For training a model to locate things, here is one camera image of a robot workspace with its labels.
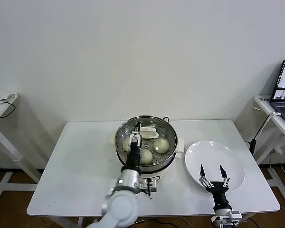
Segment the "metal rim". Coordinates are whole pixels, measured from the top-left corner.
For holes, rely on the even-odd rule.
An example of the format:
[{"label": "metal rim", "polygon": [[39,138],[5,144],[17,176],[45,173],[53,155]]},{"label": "metal rim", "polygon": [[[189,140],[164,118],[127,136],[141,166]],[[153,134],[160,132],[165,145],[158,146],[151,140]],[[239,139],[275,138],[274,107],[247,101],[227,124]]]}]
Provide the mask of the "metal rim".
[{"label": "metal rim", "polygon": [[178,144],[178,137],[177,137],[176,131],[174,130],[174,128],[172,127],[172,125],[171,125],[170,123],[164,121],[163,119],[161,119],[161,118],[159,118],[159,117],[156,117],[156,116],[152,116],[152,115],[140,115],[140,116],[132,117],[131,119],[126,120],[125,122],[123,122],[122,125],[119,126],[119,128],[118,128],[117,131],[116,131],[116,135],[115,135],[115,138],[114,138],[114,140],[115,140],[115,147],[116,147],[117,154],[119,154],[119,151],[117,150],[117,148],[118,148],[118,144],[117,144],[117,132],[118,132],[127,122],[129,122],[129,121],[131,121],[131,120],[133,120],[133,119],[136,119],[136,118],[144,118],[144,117],[145,117],[145,118],[152,117],[152,118],[155,118],[155,119],[157,119],[157,120],[159,120],[159,121],[161,121],[161,122],[167,124],[167,125],[171,128],[171,130],[172,130],[172,132],[174,133],[174,136],[175,136],[175,146],[174,146],[174,148],[173,148],[173,152],[171,152],[171,154],[169,155],[169,157],[167,157],[167,158],[166,158],[165,160],[163,160],[163,161],[160,161],[159,163],[147,164],[147,165],[146,165],[146,164],[142,164],[142,165],[140,165],[140,167],[152,167],[152,166],[156,166],[156,165],[162,164],[162,163],[164,163],[164,162],[167,162],[167,160],[168,160],[169,158],[173,157],[173,156],[175,155],[175,150],[176,150],[177,144]]}]

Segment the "wooden floor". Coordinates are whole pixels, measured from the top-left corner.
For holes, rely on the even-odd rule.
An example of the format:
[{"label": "wooden floor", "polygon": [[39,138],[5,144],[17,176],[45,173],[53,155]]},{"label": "wooden floor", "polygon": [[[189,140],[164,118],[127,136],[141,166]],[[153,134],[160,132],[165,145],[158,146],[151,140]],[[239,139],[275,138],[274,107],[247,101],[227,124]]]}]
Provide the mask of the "wooden floor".
[{"label": "wooden floor", "polygon": [[[276,172],[285,184],[285,174],[281,168],[275,168]],[[262,169],[267,179],[269,175],[266,169]],[[33,183],[33,181],[22,172],[16,172],[10,182]],[[280,204],[285,207],[285,200],[277,188],[272,188]],[[32,192],[4,192],[0,198],[0,228],[60,228],[47,218],[31,217],[26,214],[26,209],[32,197]],[[194,228],[211,228],[210,216],[186,217]],[[273,213],[257,214],[252,217],[260,228],[279,228],[285,227],[285,211],[279,210]],[[180,217],[158,218],[161,222],[174,223],[179,228],[190,228],[189,225]],[[93,222],[93,218],[84,220],[83,227]],[[161,225],[154,221],[148,221],[143,224],[133,225],[132,228],[172,228],[171,225]],[[241,223],[239,228],[257,228],[251,220]]]}]

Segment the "white table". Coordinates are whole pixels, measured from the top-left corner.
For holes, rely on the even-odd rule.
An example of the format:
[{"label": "white table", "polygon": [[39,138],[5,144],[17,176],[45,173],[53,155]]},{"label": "white table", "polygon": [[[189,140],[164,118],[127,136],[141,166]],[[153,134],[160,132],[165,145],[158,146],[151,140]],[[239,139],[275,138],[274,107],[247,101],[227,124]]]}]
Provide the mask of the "white table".
[{"label": "white table", "polygon": [[[17,98],[13,98],[9,102],[12,104]],[[0,116],[9,107],[8,103],[0,104]],[[8,139],[0,132],[0,143],[8,150],[7,155],[36,183],[38,183],[41,174],[36,168],[8,141]],[[37,184],[18,184],[8,183],[12,177],[12,172],[7,172],[0,182],[0,196],[3,191],[34,191]]]},{"label": "white table", "polygon": [[[270,95],[257,95],[254,101],[260,106],[260,108],[269,115],[275,112],[275,109],[270,105]],[[274,150],[277,153],[282,154],[282,146],[285,145],[285,120],[281,116],[275,116],[271,120],[277,126],[276,130],[270,135],[267,141],[255,152],[254,158],[258,164],[260,164],[268,154]],[[272,179],[268,180],[271,187],[278,187],[282,196],[285,199],[285,185],[282,183],[275,170],[267,169]]]},{"label": "white table", "polygon": [[[277,211],[280,205],[230,120],[170,121],[185,150],[199,140],[218,141],[243,162],[246,178],[235,192],[227,193],[234,210],[242,213]],[[109,185],[120,175],[122,164],[108,144],[122,122],[68,122],[34,192],[27,213],[48,216],[63,227],[76,227],[58,217],[99,217]],[[213,198],[175,159],[161,174],[157,193],[149,199],[137,195],[140,216],[213,214]]]}]

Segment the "white wall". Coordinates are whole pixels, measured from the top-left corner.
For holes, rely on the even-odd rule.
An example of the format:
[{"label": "white wall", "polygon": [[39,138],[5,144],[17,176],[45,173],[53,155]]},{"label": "white wall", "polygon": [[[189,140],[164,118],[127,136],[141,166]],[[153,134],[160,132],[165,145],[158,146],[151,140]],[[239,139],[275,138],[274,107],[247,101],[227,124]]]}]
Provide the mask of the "white wall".
[{"label": "white wall", "polygon": [[67,121],[231,119],[248,139],[283,59],[285,0],[0,0],[0,90],[19,93],[0,129],[38,168]]}]

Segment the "white plate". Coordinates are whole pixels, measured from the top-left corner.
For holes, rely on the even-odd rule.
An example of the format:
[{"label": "white plate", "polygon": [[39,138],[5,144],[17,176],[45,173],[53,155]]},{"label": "white plate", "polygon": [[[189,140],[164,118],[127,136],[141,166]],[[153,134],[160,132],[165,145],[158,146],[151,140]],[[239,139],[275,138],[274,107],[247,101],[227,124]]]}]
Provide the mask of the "white plate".
[{"label": "white plate", "polygon": [[185,164],[192,178],[201,185],[200,165],[203,165],[208,181],[223,181],[219,165],[230,177],[228,192],[238,189],[245,180],[242,162],[228,147],[215,141],[199,141],[192,144],[185,154]]}]

